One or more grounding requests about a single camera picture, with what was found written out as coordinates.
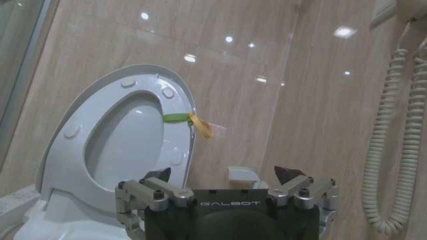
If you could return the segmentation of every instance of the toilet seat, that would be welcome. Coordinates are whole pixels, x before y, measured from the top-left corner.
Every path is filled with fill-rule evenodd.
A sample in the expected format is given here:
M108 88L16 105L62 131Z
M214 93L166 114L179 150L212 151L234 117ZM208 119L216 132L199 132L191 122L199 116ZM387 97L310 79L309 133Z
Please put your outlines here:
M163 115L195 110L186 83L164 67L134 65L96 81L75 100L59 125L39 175L44 207L32 214L15 239L36 236L32 231L56 219L68 231L76 230L79 219L83 225L91 222L94 229L119 229L122 236L122 228L114 224L115 186L168 167L170 183L180 188L186 185L195 128L187 122L163 123Z

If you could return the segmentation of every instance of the white coiled cable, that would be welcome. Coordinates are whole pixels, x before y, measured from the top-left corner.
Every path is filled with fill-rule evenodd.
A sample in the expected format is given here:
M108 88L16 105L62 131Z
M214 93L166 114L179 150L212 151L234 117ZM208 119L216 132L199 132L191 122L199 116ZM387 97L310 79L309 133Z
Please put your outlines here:
M398 49L390 62L385 89L381 97L373 136L365 163L362 204L367 221L381 233L397 234L410 218L417 181L418 158L422 145L425 105L427 96L427 60L415 55L415 70L410 86L409 107L403 136L399 176L391 214L381 216L378 203L379 172L385 155L386 135L397 108L397 95L409 51Z

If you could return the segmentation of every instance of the screw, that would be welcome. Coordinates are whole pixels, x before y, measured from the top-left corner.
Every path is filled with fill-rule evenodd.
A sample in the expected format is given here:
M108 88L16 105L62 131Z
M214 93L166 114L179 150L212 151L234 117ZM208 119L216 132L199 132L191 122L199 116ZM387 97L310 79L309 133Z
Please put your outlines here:
M274 190L271 191L271 193L273 193L274 195L282 195L282 194L285 194L285 192L283 192L281 189L274 189Z
M152 194L154 200L162 200L166 197L166 194L162 190L156 190Z
M123 185L126 184L124 181L119 182L119 189L123 189Z
M301 197L307 198L310 197L310 190L307 188L302 188L298 194Z
M186 197L188 194L190 194L188 191L180 191L180 192L178 193L178 196L179 196L179 197Z

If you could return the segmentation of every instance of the toilet lid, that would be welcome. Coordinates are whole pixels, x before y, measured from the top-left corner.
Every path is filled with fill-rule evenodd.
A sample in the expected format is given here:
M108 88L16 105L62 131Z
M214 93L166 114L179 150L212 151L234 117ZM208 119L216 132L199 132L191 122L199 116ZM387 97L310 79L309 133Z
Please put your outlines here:
M190 89L167 68L134 65L104 76L71 105L46 151L42 199L64 191L114 213L118 183L167 167L170 182L183 187L195 129L163 123L163 115L195 110Z

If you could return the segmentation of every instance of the bathroom wall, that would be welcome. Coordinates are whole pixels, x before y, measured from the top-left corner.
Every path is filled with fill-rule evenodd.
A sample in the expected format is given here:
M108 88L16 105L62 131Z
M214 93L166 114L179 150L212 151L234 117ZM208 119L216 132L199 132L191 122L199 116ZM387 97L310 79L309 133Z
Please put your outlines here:
M199 116L224 129L214 139L199 137L188 185L228 187L228 165L259 171L297 2L62 0L0 172L0 196L35 182L51 137L80 92L134 64L176 71L190 85ZM186 54L196 56L195 63L184 60Z
M386 238L369 228L362 209L362 178L369 139L389 61L405 24L390 19L370 29L375 1L303 0L297 20L262 177L277 184L275 165L302 169L341 185L334 240L415 240L427 236L427 157L421 156L414 206L407 231ZM339 27L357 30L347 39ZM419 25L402 46L414 50L427 35ZM402 84L382 171L382 212L389 214L397 185L410 79ZM423 139L422 149L427 148Z

